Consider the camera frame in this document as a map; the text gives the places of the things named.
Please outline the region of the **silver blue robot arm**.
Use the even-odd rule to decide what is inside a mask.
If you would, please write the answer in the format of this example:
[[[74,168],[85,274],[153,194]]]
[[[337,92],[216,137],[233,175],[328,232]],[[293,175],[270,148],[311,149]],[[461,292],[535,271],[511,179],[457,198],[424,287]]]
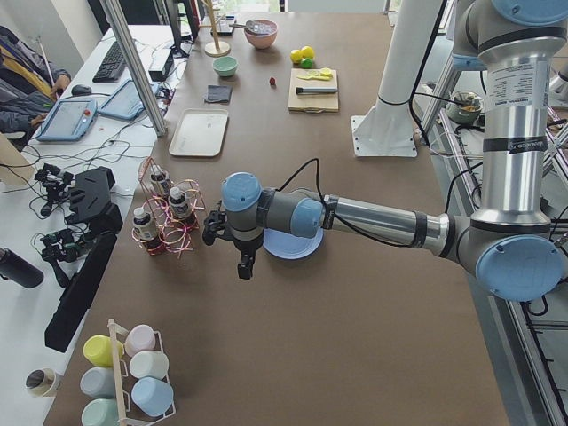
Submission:
[[[319,229],[342,230],[392,247],[427,249],[460,264],[506,300],[545,295],[566,270],[540,208],[549,62],[566,40],[564,1],[459,2],[454,66],[487,72],[482,200],[469,217],[264,188],[254,175],[239,172],[224,180],[221,202],[205,219],[203,241],[232,242],[241,253],[238,274],[248,279],[265,230],[305,238]]]

